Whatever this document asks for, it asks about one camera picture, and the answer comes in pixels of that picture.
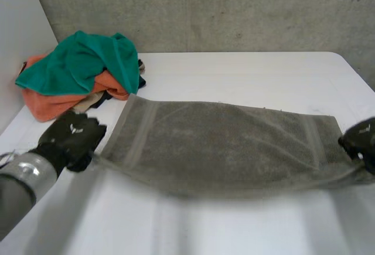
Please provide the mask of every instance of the pile of towels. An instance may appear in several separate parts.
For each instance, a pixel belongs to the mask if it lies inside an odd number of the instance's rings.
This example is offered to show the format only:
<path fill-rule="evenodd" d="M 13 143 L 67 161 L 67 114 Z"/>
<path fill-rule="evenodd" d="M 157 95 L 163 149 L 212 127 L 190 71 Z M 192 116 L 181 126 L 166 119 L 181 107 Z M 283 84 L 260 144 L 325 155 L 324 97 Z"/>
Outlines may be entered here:
<path fill-rule="evenodd" d="M 34 117 L 47 121 L 71 108 L 96 108 L 111 97 L 127 100 L 145 85 L 143 71 L 134 44 L 125 36 L 78 31 L 52 53 L 28 58 L 16 84 Z"/>

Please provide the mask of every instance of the white wall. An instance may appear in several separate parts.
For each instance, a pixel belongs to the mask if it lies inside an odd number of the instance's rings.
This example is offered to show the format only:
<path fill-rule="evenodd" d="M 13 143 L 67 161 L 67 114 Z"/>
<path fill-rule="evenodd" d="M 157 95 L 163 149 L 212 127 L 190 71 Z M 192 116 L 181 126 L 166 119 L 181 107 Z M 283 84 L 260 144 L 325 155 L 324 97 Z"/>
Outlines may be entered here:
<path fill-rule="evenodd" d="M 23 106 L 14 84 L 22 62 L 56 45 L 39 0 L 0 0 L 0 133 Z"/>

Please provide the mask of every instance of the towel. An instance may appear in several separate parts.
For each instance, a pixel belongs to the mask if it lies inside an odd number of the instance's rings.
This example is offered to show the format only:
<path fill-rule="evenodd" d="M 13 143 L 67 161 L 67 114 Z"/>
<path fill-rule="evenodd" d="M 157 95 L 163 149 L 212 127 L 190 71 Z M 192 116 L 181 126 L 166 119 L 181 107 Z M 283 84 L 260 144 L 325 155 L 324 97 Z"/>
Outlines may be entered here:
<path fill-rule="evenodd" d="M 45 56 L 38 55 L 28 58 L 26 69 L 23 72 L 28 71 L 31 65 Z M 104 90 L 119 100 L 125 101 L 129 97 L 128 92 L 107 70 L 95 77 L 91 94 Z M 22 95 L 32 115 L 41 122 L 56 118 L 87 97 L 87 95 L 44 96 L 31 89 L 22 89 Z"/>
<path fill-rule="evenodd" d="M 104 91 L 89 94 L 86 98 L 76 104 L 72 109 L 76 113 L 85 113 L 93 104 L 96 104 L 103 97 Z"/>
<path fill-rule="evenodd" d="M 138 55 L 133 43 L 119 33 L 108 37 L 78 31 L 23 71 L 16 84 L 46 96 L 87 95 L 105 68 L 127 93 L 137 93 Z"/>
<path fill-rule="evenodd" d="M 130 95 L 102 162 L 186 196 L 253 198 L 374 182 L 334 117 Z"/>

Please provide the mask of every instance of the beige cloth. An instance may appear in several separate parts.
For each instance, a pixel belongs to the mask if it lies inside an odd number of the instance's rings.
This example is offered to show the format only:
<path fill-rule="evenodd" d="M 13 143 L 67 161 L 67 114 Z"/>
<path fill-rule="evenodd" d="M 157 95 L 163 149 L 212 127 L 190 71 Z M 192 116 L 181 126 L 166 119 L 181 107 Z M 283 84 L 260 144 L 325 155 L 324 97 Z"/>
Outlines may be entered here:
<path fill-rule="evenodd" d="M 104 94 L 104 91 L 88 95 L 78 104 L 76 104 L 73 107 L 73 110 L 77 113 L 85 113 L 90 108 L 90 106 L 92 106 L 94 103 L 100 100 L 100 98 L 102 98 L 103 94 Z"/>

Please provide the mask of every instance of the black glove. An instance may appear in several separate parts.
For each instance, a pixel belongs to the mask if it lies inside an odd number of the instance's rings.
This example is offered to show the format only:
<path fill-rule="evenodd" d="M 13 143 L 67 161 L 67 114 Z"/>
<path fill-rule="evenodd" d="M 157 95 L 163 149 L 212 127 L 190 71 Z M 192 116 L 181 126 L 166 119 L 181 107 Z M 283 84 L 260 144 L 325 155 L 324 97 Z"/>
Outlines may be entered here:
<path fill-rule="evenodd" d="M 62 114 L 39 138 L 39 145 L 30 152 L 51 162 L 57 174 L 67 169 L 80 172 L 91 162 L 91 154 L 105 135 L 107 126 L 96 118 L 68 111 Z"/>
<path fill-rule="evenodd" d="M 339 144 L 351 159 L 360 158 L 365 168 L 375 175 L 375 118 L 369 118 L 348 129 Z"/>

